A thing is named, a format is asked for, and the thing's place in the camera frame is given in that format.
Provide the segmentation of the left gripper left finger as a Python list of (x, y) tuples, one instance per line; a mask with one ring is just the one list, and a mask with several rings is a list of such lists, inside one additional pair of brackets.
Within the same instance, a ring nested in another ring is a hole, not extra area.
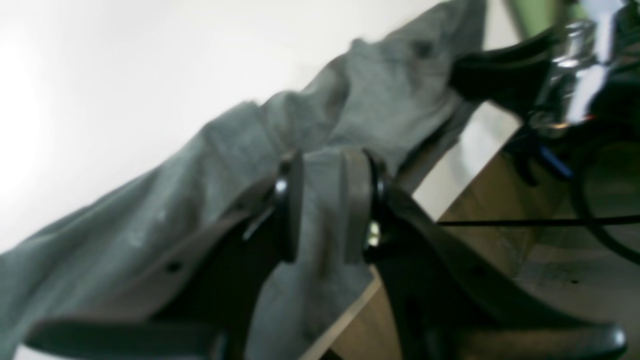
[(303, 155), (99, 301), (35, 324), (27, 360), (241, 360), (263, 284), (297, 259)]

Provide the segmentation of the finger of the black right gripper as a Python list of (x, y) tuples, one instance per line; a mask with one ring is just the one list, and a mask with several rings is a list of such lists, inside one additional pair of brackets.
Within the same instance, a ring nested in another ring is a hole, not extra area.
[(553, 26), (510, 47), (465, 55), (454, 62), (449, 85), (464, 100), (491, 101), (519, 117), (558, 114), (563, 100), (552, 72), (561, 38)]

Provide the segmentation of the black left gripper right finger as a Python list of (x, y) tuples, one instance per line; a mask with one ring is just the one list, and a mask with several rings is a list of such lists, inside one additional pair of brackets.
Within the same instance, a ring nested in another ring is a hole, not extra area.
[(372, 265), (404, 360), (617, 360), (614, 322), (560, 312), (438, 226), (366, 149), (342, 152), (347, 264)]

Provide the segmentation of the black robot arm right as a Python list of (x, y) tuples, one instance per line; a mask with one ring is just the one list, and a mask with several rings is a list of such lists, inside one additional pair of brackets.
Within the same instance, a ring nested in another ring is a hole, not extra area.
[(466, 55), (450, 84), (515, 114), (527, 137), (639, 121), (639, 2), (558, 0), (548, 29), (510, 47)]

